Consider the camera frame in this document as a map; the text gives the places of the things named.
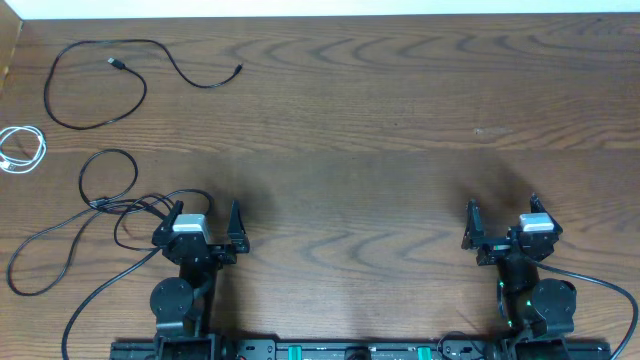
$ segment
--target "wooden panel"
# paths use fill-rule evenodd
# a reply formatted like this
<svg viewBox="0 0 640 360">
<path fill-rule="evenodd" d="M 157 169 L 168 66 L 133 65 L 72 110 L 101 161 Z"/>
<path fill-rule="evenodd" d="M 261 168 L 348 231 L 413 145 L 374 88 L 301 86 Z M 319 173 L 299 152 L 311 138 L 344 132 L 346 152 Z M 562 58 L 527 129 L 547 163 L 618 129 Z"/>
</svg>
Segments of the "wooden panel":
<svg viewBox="0 0 640 360">
<path fill-rule="evenodd" d="M 0 0 L 0 96 L 4 81 L 9 73 L 9 65 L 13 57 L 13 49 L 18 42 L 22 20 L 4 2 Z"/>
<path fill-rule="evenodd" d="M 252 252 L 220 279 L 214 326 L 282 338 L 437 337 L 504 330 L 493 268 L 460 250 L 464 206 L 476 197 L 502 233 L 540 194 L 565 227 L 549 264 L 614 281 L 640 296 L 640 16 L 408 16 L 296 19 L 33 21 L 25 25 L 0 121 L 42 128 L 49 154 L 28 176 L 0 177 L 0 259 L 29 234 L 83 209 L 77 173 L 93 152 L 131 151 L 132 196 L 195 187 L 217 201 L 221 235 L 238 199 Z M 42 85 L 55 55 L 80 39 L 150 37 L 151 46 L 75 49 L 51 88 L 74 124 L 124 112 L 87 132 L 54 124 Z M 131 176 L 117 156 L 89 175 L 93 196 Z M 201 199 L 185 198 L 187 210 Z M 0 356 L 59 358 L 76 306 L 140 254 L 111 240 L 115 219 L 87 231 L 75 263 L 46 295 L 0 292 Z M 142 243 L 157 222 L 127 221 Z M 55 278 L 78 225 L 25 251 L 16 279 Z M 72 358 L 105 358 L 115 338 L 152 336 L 148 296 L 177 269 L 157 257 L 106 290 L 80 316 Z M 575 336 L 617 345 L 624 298 L 575 281 Z M 634 339 L 621 358 L 634 359 Z"/>
</svg>

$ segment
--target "coiled white cable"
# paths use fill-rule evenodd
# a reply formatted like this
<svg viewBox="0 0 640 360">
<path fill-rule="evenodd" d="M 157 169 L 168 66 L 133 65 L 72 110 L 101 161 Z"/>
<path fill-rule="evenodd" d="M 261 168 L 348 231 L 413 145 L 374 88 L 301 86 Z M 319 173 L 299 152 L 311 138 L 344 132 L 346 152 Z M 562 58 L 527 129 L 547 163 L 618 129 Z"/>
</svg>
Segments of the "coiled white cable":
<svg viewBox="0 0 640 360">
<path fill-rule="evenodd" d="M 2 152 L 2 145 L 4 145 L 4 142 L 19 131 L 28 131 L 34 134 L 38 138 L 38 141 L 40 141 L 38 150 L 32 159 L 16 159 L 14 157 L 7 156 Z M 35 169 L 35 167 L 38 166 L 40 161 L 44 158 L 44 154 L 47 153 L 47 141 L 44 139 L 42 131 L 36 127 L 10 126 L 0 131 L 0 137 L 0 169 L 4 172 L 10 174 L 26 174 Z"/>
</svg>

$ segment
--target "white cable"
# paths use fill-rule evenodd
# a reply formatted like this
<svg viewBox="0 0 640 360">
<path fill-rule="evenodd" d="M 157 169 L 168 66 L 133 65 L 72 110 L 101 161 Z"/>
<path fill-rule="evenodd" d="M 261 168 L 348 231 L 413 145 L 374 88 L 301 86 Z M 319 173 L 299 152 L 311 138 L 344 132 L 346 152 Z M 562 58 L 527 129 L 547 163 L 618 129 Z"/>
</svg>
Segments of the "white cable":
<svg viewBox="0 0 640 360">
<path fill-rule="evenodd" d="M 38 141 L 40 141 L 40 145 L 38 145 L 38 151 L 36 151 L 36 154 L 32 159 L 16 159 L 7 156 L 2 152 L 2 145 L 4 145 L 4 142 L 7 141 L 7 139 L 11 137 L 11 135 L 19 131 L 28 131 L 34 134 L 38 138 Z M 42 161 L 42 158 L 44 158 L 44 154 L 47 153 L 47 141 L 44 139 L 44 134 L 42 133 L 42 131 L 40 131 L 40 129 L 36 127 L 10 126 L 0 131 L 0 137 L 2 137 L 0 139 L 0 169 L 2 169 L 4 172 L 8 172 L 10 174 L 26 174 L 29 171 L 35 169 L 35 167 L 40 164 L 40 161 Z"/>
</svg>

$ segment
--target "wooden table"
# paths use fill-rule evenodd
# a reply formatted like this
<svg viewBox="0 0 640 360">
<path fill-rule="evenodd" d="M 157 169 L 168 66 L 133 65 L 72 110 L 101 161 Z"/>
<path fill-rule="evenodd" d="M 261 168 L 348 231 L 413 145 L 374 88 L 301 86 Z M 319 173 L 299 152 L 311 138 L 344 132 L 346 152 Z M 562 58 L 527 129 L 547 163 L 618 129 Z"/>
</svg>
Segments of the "wooden table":
<svg viewBox="0 0 640 360">
<path fill-rule="evenodd" d="M 81 39 L 153 38 L 153 46 L 84 47 L 65 55 L 54 111 L 97 130 L 56 125 L 43 108 L 49 66 Z M 31 174 L 0 175 L 4 267 L 30 234 L 85 209 L 80 167 L 105 148 L 131 152 L 137 197 L 192 187 L 231 200 L 252 251 L 221 273 L 212 319 L 224 333 L 281 338 L 427 338 L 504 330 L 497 272 L 462 251 L 465 204 L 478 199 L 495 234 L 528 212 L 533 191 L 564 226 L 546 263 L 613 281 L 640 297 L 640 16 L 406 16 L 27 21 L 0 101 L 2 126 L 36 125 L 49 153 Z M 117 155 L 89 168 L 91 197 L 131 178 Z M 183 198 L 187 211 L 204 202 Z M 113 216 L 85 233 L 62 282 L 45 295 L 0 292 L 0 356 L 60 357 L 76 307 L 143 254 L 118 248 Z M 147 244 L 157 219 L 135 215 L 123 239 Z M 19 287 L 52 281 L 80 224 L 28 247 Z M 104 359 L 118 338 L 148 338 L 148 297 L 177 267 L 157 256 L 96 298 L 70 337 L 72 358 Z M 541 276 L 551 274 L 542 272 Z M 617 346 L 631 316 L 616 293 L 580 281 L 575 337 Z M 624 359 L 640 354 L 633 339 Z"/>
</svg>

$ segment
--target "white backdrop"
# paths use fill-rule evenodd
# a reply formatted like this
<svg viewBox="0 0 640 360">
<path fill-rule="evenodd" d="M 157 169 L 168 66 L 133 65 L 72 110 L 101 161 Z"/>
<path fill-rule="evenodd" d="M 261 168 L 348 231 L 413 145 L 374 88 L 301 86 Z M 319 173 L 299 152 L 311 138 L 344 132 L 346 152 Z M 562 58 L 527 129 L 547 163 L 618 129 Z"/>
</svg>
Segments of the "white backdrop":
<svg viewBox="0 0 640 360">
<path fill-rule="evenodd" d="M 6 0 L 25 19 L 639 12 L 640 0 Z"/>
</svg>

